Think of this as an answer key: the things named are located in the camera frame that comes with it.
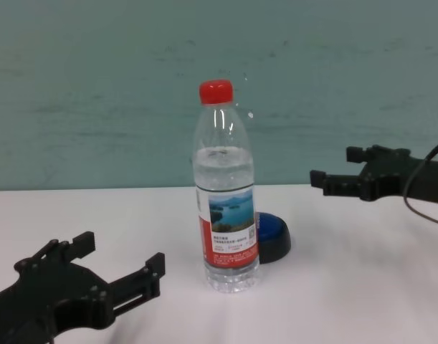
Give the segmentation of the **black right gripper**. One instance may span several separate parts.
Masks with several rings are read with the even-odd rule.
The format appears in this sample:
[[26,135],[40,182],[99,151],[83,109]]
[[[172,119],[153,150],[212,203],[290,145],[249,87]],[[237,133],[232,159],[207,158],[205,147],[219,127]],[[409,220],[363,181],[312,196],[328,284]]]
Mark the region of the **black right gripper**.
[[354,197],[376,201],[387,196],[407,195],[410,199],[438,204],[438,161],[414,158],[407,149],[374,145],[348,146],[346,161],[365,163],[359,176],[330,175],[310,171],[310,185],[324,196]]

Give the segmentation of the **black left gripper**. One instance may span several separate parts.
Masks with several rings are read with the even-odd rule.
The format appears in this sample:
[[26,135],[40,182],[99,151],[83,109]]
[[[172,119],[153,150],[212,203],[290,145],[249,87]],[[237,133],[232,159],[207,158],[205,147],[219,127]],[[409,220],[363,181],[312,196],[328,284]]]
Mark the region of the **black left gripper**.
[[18,262],[18,280],[0,292],[0,343],[48,343],[68,330],[103,330],[114,323],[114,316],[160,296],[164,253],[109,285],[70,263],[94,251],[95,236],[86,231],[71,242],[50,240],[33,255],[37,263]]

